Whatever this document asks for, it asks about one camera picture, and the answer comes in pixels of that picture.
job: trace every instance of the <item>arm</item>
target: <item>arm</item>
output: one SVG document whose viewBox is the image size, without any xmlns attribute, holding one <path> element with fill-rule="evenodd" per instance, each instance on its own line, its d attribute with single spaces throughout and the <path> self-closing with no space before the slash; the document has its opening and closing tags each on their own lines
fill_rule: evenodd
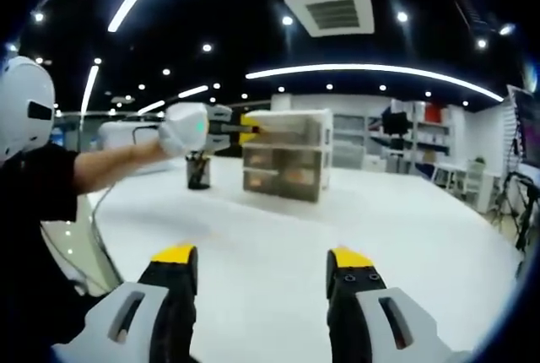
<svg viewBox="0 0 540 363">
<path fill-rule="evenodd" d="M 82 153 L 75 159 L 73 183 L 77 194 L 95 192 L 129 176 L 140 167 L 169 158 L 158 139 L 124 148 Z"/>
</svg>

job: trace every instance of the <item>white helmet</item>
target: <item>white helmet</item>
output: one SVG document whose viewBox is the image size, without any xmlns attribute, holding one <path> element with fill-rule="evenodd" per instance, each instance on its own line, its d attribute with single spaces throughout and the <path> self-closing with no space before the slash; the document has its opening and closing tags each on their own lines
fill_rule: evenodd
<svg viewBox="0 0 540 363">
<path fill-rule="evenodd" d="M 28 57 L 10 59 L 0 73 L 0 163 L 47 143 L 54 122 L 54 85 Z"/>
</svg>

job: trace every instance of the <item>pen holder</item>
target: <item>pen holder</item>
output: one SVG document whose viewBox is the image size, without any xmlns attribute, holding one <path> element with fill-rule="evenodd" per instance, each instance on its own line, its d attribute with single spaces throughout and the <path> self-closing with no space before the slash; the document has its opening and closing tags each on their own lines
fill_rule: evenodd
<svg viewBox="0 0 540 363">
<path fill-rule="evenodd" d="M 186 156 L 187 188 L 205 190 L 210 188 L 210 158 L 200 152 Z"/>
</svg>

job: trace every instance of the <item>black shirt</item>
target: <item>black shirt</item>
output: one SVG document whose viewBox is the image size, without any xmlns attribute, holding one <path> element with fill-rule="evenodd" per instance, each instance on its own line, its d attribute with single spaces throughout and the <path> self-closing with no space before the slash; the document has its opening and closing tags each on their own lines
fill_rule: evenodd
<svg viewBox="0 0 540 363">
<path fill-rule="evenodd" d="M 0 166 L 8 361 L 43 361 L 50 345 L 68 342 L 84 326 L 84 313 L 78 313 L 82 297 L 41 234 L 41 221 L 76 219 L 76 156 L 49 144 Z"/>
</svg>

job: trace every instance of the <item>black ceiling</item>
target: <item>black ceiling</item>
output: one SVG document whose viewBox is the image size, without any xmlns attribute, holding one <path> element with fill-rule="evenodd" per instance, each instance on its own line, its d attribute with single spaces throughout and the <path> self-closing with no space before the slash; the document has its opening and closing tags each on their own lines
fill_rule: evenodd
<svg viewBox="0 0 540 363">
<path fill-rule="evenodd" d="M 522 41 L 501 36 L 505 21 L 525 21 L 506 0 L 467 0 L 479 21 L 469 26 L 456 0 L 372 0 L 373 35 L 339 35 L 311 38 L 302 25 L 281 24 L 288 14 L 284 0 L 138 0 L 120 29 L 107 26 L 123 0 L 50 0 L 43 8 L 46 20 L 30 22 L 20 51 L 51 60 L 45 65 L 57 87 L 63 111 L 80 109 L 89 69 L 102 59 L 89 103 L 91 111 L 113 107 L 111 98 L 132 95 L 135 101 L 122 108 L 138 110 L 179 92 L 207 84 L 220 90 L 194 95 L 189 100 L 230 104 L 265 100 L 283 85 L 290 93 L 323 93 L 327 83 L 333 94 L 385 94 L 405 100 L 431 100 L 460 104 L 472 111 L 496 104 L 463 87 L 384 72 L 347 71 L 297 73 L 246 80 L 245 74 L 269 68 L 316 63 L 381 63 L 419 68 L 478 84 L 505 95 L 506 84 L 522 84 Z M 406 24 L 396 21 L 396 7 L 409 15 Z M 488 49 L 480 51 L 475 40 L 486 37 Z M 213 45 L 204 53 L 204 43 Z M 535 50 L 538 46 L 529 44 Z M 171 70 L 164 76 L 162 70 Z M 138 89 L 145 84 L 146 89 Z M 386 92 L 378 90 L 388 86 Z"/>
</svg>

